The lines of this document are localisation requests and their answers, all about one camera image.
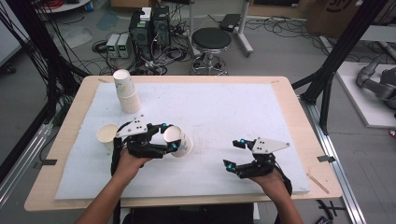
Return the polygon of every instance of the logo on cardboard box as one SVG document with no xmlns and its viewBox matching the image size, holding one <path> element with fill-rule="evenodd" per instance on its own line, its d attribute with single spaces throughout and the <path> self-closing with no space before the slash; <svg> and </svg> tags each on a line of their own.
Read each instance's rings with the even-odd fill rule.
<svg viewBox="0 0 396 224">
<path fill-rule="evenodd" d="M 326 11 L 328 12 L 340 12 L 346 9 L 354 0 L 330 0 Z"/>
</svg>

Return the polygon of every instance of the white board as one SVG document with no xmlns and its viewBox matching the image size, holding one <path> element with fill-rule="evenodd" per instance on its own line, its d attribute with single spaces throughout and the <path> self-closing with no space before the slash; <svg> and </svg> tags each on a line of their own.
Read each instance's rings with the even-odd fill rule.
<svg viewBox="0 0 396 224">
<path fill-rule="evenodd" d="M 310 190 L 303 167 L 281 114 L 271 85 L 135 83 L 142 109 L 136 115 L 121 112 L 116 89 L 103 83 L 79 130 L 64 167 L 55 199 L 94 198 L 110 178 L 111 155 L 95 139 L 104 124 L 123 124 L 144 114 L 146 122 L 179 126 L 193 141 L 183 158 L 171 154 L 148 162 L 122 197 L 175 197 L 262 193 L 248 179 L 228 173 L 223 159 L 238 165 L 253 161 L 248 149 L 233 140 L 258 136 L 290 143 L 276 152 L 276 160 L 291 179 L 294 193 Z M 164 143 L 160 133 L 152 143 Z"/>
<path fill-rule="evenodd" d="M 356 85 L 358 73 L 366 65 L 367 63 L 343 63 L 338 69 L 337 76 L 366 127 L 395 128 L 396 119 L 394 114 L 396 111 L 390 109 L 382 100 L 376 98 L 372 91 Z M 382 72 L 393 67 L 395 65 L 379 64 L 371 80 L 379 82 Z"/>
</svg>

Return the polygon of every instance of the gray robotic arm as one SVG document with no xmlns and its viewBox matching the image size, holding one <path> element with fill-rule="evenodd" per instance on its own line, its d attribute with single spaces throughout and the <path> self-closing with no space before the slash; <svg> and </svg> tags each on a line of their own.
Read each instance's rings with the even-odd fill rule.
<svg viewBox="0 0 396 224">
<path fill-rule="evenodd" d="M 375 73 L 375 69 L 379 65 L 379 62 L 380 57 L 376 57 L 367 66 L 363 67 L 358 73 L 356 85 L 372 91 L 375 96 L 383 100 L 389 108 L 396 109 L 396 67 L 385 70 L 378 83 L 371 80 L 371 76 Z"/>
</svg>

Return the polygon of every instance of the paper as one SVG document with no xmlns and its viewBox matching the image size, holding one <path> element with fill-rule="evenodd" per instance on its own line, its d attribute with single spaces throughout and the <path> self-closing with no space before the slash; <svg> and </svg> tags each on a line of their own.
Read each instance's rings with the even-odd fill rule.
<svg viewBox="0 0 396 224">
<path fill-rule="evenodd" d="M 285 120 L 269 84 L 135 83 L 142 109 L 121 112 L 113 83 L 102 83 L 79 130 L 64 168 L 55 199 L 91 199 L 110 178 L 111 155 L 96 141 L 104 124 L 121 126 L 144 114 L 146 122 L 174 124 L 194 147 L 182 158 L 171 154 L 148 162 L 122 197 L 175 197 L 262 193 L 248 179 L 225 170 L 223 159 L 236 164 L 252 162 L 250 150 L 233 147 L 233 140 L 261 136 L 290 143 L 275 153 L 291 179 L 294 193 L 310 190 Z M 152 143 L 164 144 L 160 133 Z"/>
</svg>

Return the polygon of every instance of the round stool seat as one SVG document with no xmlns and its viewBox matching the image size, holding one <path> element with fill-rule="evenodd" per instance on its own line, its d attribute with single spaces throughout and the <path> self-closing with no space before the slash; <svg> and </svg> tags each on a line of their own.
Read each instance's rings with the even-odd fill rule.
<svg viewBox="0 0 396 224">
<path fill-rule="evenodd" d="M 192 34 L 191 42 L 200 51 L 221 53 L 230 47 L 231 38 L 218 28 L 203 28 Z"/>
</svg>

